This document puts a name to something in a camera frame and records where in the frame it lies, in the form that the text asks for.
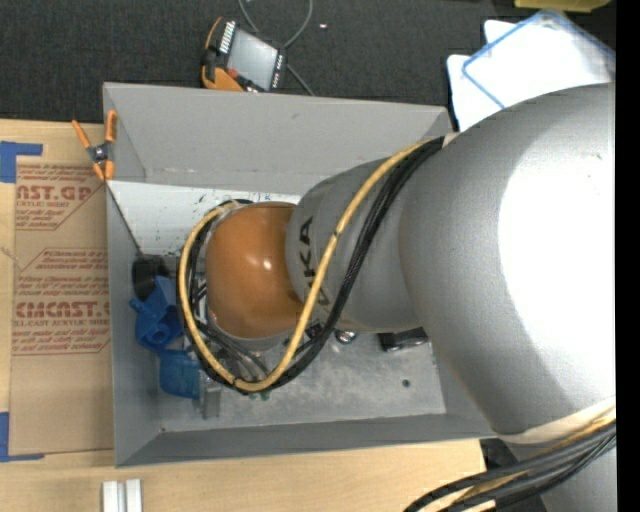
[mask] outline cardboard sheet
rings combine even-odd
[[[9,408],[15,185],[0,182],[0,413]]]
[[[43,145],[13,186],[9,453],[111,448],[105,186],[70,123],[2,120],[0,139]]]

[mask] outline blue object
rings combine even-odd
[[[16,156],[40,156],[42,144],[24,144],[21,142],[0,142],[0,181],[16,182]]]
[[[44,457],[42,454],[9,457],[9,413],[0,412],[0,463],[18,460],[36,460],[42,457]]]
[[[155,289],[143,302],[131,299],[129,305],[138,312],[136,339],[155,352],[161,352],[182,334],[176,306],[176,285],[164,276],[154,278]]]
[[[184,350],[160,353],[160,387],[165,393],[182,398],[200,398],[200,363]]]

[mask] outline black carpet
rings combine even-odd
[[[296,32],[307,0],[244,0],[262,32]],[[511,0],[316,0],[290,62],[317,95],[449,106],[446,58],[482,47],[487,19],[535,11]],[[572,19],[615,49],[615,0]],[[236,0],[0,0],[0,116],[102,120],[105,81],[199,87],[199,59]],[[304,93],[287,76],[284,93]]]

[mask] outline cardboard box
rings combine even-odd
[[[220,415],[205,419],[160,390],[129,306],[136,257],[177,256],[222,200],[295,202],[331,175],[450,133],[444,108],[122,84],[105,85],[104,106],[120,119],[107,197],[117,465],[491,435],[430,345],[390,356],[364,334],[330,343],[266,401],[223,390]]]
[[[101,125],[86,129],[102,142]],[[111,448],[105,186],[70,123],[0,120],[0,140],[41,145],[2,184],[3,237],[14,237],[2,264],[15,274],[2,286],[13,298],[9,454]]]

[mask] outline black wire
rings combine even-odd
[[[479,493],[471,498],[454,503],[441,512],[464,512],[465,510],[495,500],[497,506],[512,505],[524,499],[551,490],[582,471],[590,462],[615,446],[615,434],[601,441],[595,448],[577,461],[568,462],[545,471],[540,475],[524,476],[509,482],[498,489]]]
[[[195,294],[196,302],[200,302],[207,295],[207,284],[203,284],[198,288]]]
[[[434,501],[442,499],[451,493],[461,491],[463,489],[466,489],[474,485],[490,482],[498,478],[515,475],[516,473],[525,472],[525,471],[528,472],[528,476],[523,475],[518,479],[514,480],[513,482],[504,485],[501,489],[505,489],[505,488],[513,489],[514,487],[516,487],[517,484],[519,484],[525,478],[529,478],[528,487],[532,487],[531,479],[537,478],[538,476],[540,476],[542,480],[545,480],[546,483],[551,484],[556,480],[554,480],[553,475],[549,476],[550,475],[549,472],[553,471],[554,469],[562,468],[562,467],[567,468],[567,471],[569,471],[570,468],[568,468],[568,465],[575,464],[574,466],[571,466],[571,467],[576,468],[578,467],[578,464],[580,463],[580,461],[584,461],[585,463],[588,463],[590,460],[593,460],[594,456],[596,455],[599,456],[599,454],[601,454],[601,451],[602,451],[601,448],[603,446],[603,443],[604,445],[607,445],[611,437],[615,436],[615,433],[616,433],[616,422],[614,420],[612,423],[588,434],[587,436],[581,439],[578,439],[577,441],[573,441],[567,446],[563,446],[552,452],[545,453],[542,455],[537,455],[535,457],[532,457],[531,459],[528,459],[516,464],[512,464],[507,467],[495,468],[495,469],[486,471],[485,473],[482,473],[480,475],[472,475],[472,476],[457,480],[455,482],[452,482],[450,484],[444,485],[442,487],[439,487],[429,492],[428,494],[421,496],[417,500],[415,500],[405,509],[404,512],[418,512],[419,510],[423,509],[430,503],[433,503]],[[523,494],[521,499],[525,499],[535,494],[539,494],[540,492],[544,492],[544,490],[533,491],[533,489],[529,489],[529,491],[531,492],[529,492],[528,494]],[[492,491],[487,491],[487,493],[483,493],[483,494],[484,494],[484,500],[480,501],[480,503],[484,503],[485,501],[495,499],[496,496],[502,496],[498,492],[498,490],[495,490],[495,489]],[[478,504],[477,501],[482,499],[482,498],[479,498],[480,496],[482,496],[482,494],[478,494],[473,498],[469,498],[468,500],[465,500],[462,503],[464,503],[465,507],[467,508],[474,506],[471,503]]]
[[[320,353],[326,344],[330,334],[333,332],[340,315],[346,305],[349,294],[353,288],[356,277],[364,263],[364,257],[371,246],[373,237],[376,234],[382,220],[389,209],[389,206],[398,195],[407,180],[429,157],[434,155],[441,147],[444,141],[443,137],[431,140],[423,144],[408,155],[402,162],[396,165],[395,169],[390,171],[389,178],[385,181],[376,196],[371,209],[369,210],[364,222],[363,229],[356,241],[355,249],[351,256],[349,266],[345,273],[344,280],[340,286],[340,290],[336,295],[334,304],[329,312],[329,316],[325,321],[320,332],[309,340],[305,345],[310,348],[308,352],[302,356],[295,364],[291,366],[280,378],[274,382],[270,389],[275,389],[295,379],[302,373],[314,358]]]
[[[242,0],[237,0],[238,2],[238,6],[240,7],[240,11],[242,11],[242,15],[244,16],[244,19],[246,20],[246,22],[249,24],[249,26],[255,31],[255,32],[260,32],[258,30],[257,25],[253,22],[253,20],[251,19],[251,16],[249,16],[249,13],[247,12],[247,9],[245,8],[243,1]],[[288,48],[289,46],[291,46],[294,42],[297,41],[297,39],[302,35],[302,33],[305,31],[305,29],[307,28],[307,25],[309,24],[309,20],[311,19],[311,14],[313,13],[313,0],[309,0],[309,11],[307,12],[307,17],[305,18],[302,26],[296,31],[296,33],[289,38],[289,40],[284,44],[285,48]],[[309,94],[309,96],[315,96],[316,94],[313,92],[313,90],[311,89],[311,87],[309,87],[309,85],[307,84],[307,82],[305,82],[302,77],[300,76],[300,74],[291,66],[291,64],[287,63],[287,69],[291,72],[291,74],[293,75],[293,78],[296,79],[296,81],[302,86],[302,88],[307,92],[307,94]]]
[[[592,450],[577,464],[574,464],[572,467],[568,468],[564,473],[558,475],[557,477],[550,478],[543,485],[536,486],[533,489],[524,489],[521,492],[512,492],[511,495],[508,495],[506,497],[499,496],[498,498],[496,498],[496,505],[499,505],[501,507],[509,506],[528,499],[532,496],[540,495],[551,490],[552,488],[564,483],[566,480],[573,477],[579,471],[582,471],[582,469],[584,469],[590,462],[614,448],[616,446],[616,443],[617,437],[614,434],[608,439],[601,442],[598,447]]]
[[[193,293],[194,293],[193,286],[192,286],[193,282],[192,281],[190,281],[189,283],[186,282],[187,281],[186,276],[191,276],[192,279],[194,278],[194,275],[195,275],[194,263],[197,262],[197,258],[198,258],[197,254],[194,258],[194,253],[199,252],[200,248],[204,243],[203,233],[207,233],[209,231],[209,228],[211,227],[214,220],[215,219],[212,219],[211,221],[207,222],[203,226],[201,231],[197,233],[196,240],[194,241],[194,245],[192,246],[191,253],[189,254],[189,258],[187,259],[187,265],[186,265],[186,271],[185,271],[185,282],[182,282],[182,280],[180,279],[178,280],[178,287],[182,287],[182,286],[186,287],[187,295],[189,297],[189,307],[191,308],[192,311],[193,311],[192,301],[193,301]],[[223,377],[218,375],[218,373],[210,366],[209,362],[205,359],[204,355],[196,345],[195,339],[193,338],[193,334],[191,333],[191,331],[189,329],[185,329],[184,332],[186,333],[187,337],[191,341],[191,346],[193,348],[193,351],[198,357],[198,360],[200,361],[200,366],[205,371],[205,373],[215,382],[218,382],[219,384],[222,384],[225,387],[233,389],[233,386],[229,382],[227,382]]]
[[[191,303],[191,310],[194,311],[203,298],[203,294],[206,293],[206,286],[202,286],[198,288],[196,286],[196,272],[195,265],[197,265],[198,257],[200,250],[202,249],[202,245],[204,245],[204,241],[206,238],[206,234],[211,227],[210,223],[207,223],[208,226],[203,227],[202,231],[198,235],[196,241],[194,242],[194,246],[192,248],[192,252],[190,254],[190,261],[188,264],[187,272],[190,272],[191,279],[190,285],[188,289],[188,295]],[[221,335],[221,333],[215,332],[204,322],[196,321],[196,325],[198,329],[205,335],[205,339],[209,342],[215,343],[220,348],[224,348],[227,352],[229,352],[240,364],[242,364],[245,369],[252,375],[253,378],[256,376],[253,374],[250,368],[247,367],[246,363],[242,360],[241,356],[244,356],[246,359],[249,359],[255,366],[257,366],[264,374],[268,374],[269,370],[267,367],[260,361],[254,354],[252,354],[249,350],[245,349],[235,341],[228,339]]]

